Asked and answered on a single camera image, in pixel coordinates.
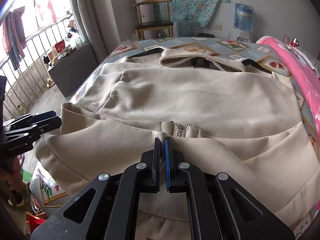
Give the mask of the left forearm fuzzy sleeve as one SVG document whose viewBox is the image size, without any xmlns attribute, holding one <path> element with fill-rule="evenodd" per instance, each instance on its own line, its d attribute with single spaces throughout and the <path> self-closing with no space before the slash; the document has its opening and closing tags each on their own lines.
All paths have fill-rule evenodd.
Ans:
<svg viewBox="0 0 320 240">
<path fill-rule="evenodd" d="M 30 193 L 29 188 L 26 183 L 23 183 L 22 191 L 19 192 L 19 195 L 22 196 L 22 202 L 14 206 L 6 193 L 3 193 L 1 186 L 1 201 L 4 204 L 4 207 L 9 213 L 10 218 L 13 220 L 15 225 L 18 228 L 18 232 L 22 233 L 23 236 L 27 233 L 27 211 L 30 207 Z"/>
</svg>

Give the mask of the left hand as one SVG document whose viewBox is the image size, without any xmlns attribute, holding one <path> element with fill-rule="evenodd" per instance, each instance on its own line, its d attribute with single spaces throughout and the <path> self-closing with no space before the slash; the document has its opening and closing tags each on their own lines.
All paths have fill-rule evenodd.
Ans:
<svg viewBox="0 0 320 240">
<path fill-rule="evenodd" d="M 21 166 L 18 157 L 12 162 L 12 171 L 7 172 L 1 169 L 1 180 L 5 181 L 10 191 L 22 191 L 24 183 L 21 175 Z"/>
</svg>

